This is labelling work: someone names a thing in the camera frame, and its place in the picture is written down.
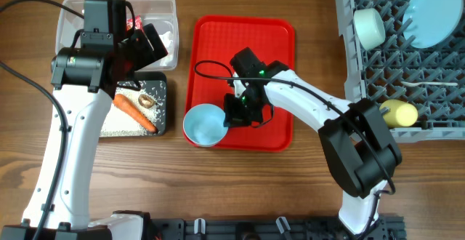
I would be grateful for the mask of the orange carrot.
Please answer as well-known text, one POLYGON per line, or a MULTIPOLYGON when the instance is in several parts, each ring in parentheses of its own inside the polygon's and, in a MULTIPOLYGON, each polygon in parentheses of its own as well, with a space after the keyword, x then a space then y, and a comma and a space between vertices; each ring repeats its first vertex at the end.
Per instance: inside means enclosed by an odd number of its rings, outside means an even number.
POLYGON ((124 95, 117 94, 113 99, 113 104, 120 111, 133 118, 139 125, 144 127, 148 132, 156 133, 157 128, 149 121, 140 110, 124 95))

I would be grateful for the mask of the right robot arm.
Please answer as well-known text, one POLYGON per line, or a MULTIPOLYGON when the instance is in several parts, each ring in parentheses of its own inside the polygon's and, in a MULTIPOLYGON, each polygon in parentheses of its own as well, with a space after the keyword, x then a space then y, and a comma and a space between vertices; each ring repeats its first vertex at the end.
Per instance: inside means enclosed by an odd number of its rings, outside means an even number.
POLYGON ((230 63, 234 89, 225 95, 226 127, 258 128, 267 122, 262 109, 282 108, 318 132, 333 179, 343 190, 339 219, 360 239, 378 219, 380 195, 392 186, 400 149, 379 107, 328 95, 302 81, 281 62, 230 63))

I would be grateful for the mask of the yellow plastic cup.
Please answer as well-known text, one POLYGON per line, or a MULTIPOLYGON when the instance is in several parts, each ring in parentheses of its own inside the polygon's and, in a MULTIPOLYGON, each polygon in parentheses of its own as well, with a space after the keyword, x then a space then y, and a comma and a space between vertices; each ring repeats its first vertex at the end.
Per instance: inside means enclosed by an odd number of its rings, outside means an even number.
POLYGON ((411 127, 419 117, 414 105, 401 100, 386 100, 380 105, 380 111, 389 128, 411 127))

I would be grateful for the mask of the red candy wrapper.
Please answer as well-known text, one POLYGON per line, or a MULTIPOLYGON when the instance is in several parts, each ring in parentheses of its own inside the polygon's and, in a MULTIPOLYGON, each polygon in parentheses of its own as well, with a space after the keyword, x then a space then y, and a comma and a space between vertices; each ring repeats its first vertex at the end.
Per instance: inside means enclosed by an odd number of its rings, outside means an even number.
POLYGON ((133 27, 135 27, 136 30, 142 30, 142 19, 139 15, 134 19, 129 18, 126 20, 126 29, 130 31, 133 27))

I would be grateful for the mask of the brown food scrap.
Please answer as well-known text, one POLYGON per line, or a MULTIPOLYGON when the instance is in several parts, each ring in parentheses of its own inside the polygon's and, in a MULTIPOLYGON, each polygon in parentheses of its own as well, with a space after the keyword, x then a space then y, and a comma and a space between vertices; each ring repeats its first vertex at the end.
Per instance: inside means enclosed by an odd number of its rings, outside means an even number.
POLYGON ((138 103, 143 107, 143 108, 152 108, 156 106, 156 101, 150 97, 149 95, 141 94, 138 97, 138 103))

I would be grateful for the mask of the green bowl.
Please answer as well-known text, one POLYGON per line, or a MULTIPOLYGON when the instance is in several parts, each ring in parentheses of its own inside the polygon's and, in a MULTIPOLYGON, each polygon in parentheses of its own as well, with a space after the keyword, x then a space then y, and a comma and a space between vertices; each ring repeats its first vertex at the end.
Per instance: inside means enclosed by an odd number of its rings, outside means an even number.
POLYGON ((360 9, 354 12, 354 26, 362 47, 369 51, 383 44, 386 32, 379 12, 374 9, 360 9))

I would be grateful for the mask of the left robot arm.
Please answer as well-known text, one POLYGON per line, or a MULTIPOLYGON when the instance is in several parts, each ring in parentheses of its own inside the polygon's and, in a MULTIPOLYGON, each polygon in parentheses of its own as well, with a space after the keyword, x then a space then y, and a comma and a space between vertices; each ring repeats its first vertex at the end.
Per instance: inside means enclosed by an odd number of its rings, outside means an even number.
POLYGON ((93 28, 81 32, 81 43, 62 48, 52 61, 54 117, 36 190, 21 224, 4 226, 2 239, 112 239, 119 225, 127 239, 142 237, 143 216, 90 226, 89 184, 118 83, 167 51, 152 24, 131 33, 93 28))

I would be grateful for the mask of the light blue bowl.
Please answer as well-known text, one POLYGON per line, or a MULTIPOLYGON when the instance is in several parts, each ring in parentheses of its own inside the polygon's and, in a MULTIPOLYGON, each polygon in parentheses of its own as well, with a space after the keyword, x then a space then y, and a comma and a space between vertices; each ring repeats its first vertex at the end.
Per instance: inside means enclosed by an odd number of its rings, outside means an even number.
POLYGON ((227 134, 224 125, 225 112, 213 104, 200 104, 192 107, 183 120, 186 137, 200 147, 211 147, 219 143, 227 134))

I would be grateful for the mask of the white paper napkin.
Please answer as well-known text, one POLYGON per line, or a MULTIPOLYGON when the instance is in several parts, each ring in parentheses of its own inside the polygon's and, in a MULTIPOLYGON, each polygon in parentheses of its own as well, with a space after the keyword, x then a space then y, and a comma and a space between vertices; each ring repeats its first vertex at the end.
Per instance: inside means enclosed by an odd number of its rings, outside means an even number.
POLYGON ((166 67, 173 60, 174 35, 173 35, 173 33, 171 31, 168 31, 168 32, 166 32, 164 34, 161 34, 160 38, 161 38, 161 41, 163 42, 163 45, 165 46, 166 51, 168 52, 168 55, 165 56, 160 61, 160 66, 166 67))

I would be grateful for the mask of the light blue plate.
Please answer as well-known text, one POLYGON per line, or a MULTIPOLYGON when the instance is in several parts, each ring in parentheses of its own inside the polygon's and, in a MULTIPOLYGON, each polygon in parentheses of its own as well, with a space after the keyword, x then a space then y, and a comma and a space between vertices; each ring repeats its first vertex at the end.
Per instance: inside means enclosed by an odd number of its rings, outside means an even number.
POLYGON ((403 15, 405 39, 411 46, 425 49, 446 40, 458 25, 464 0, 410 0, 403 15))

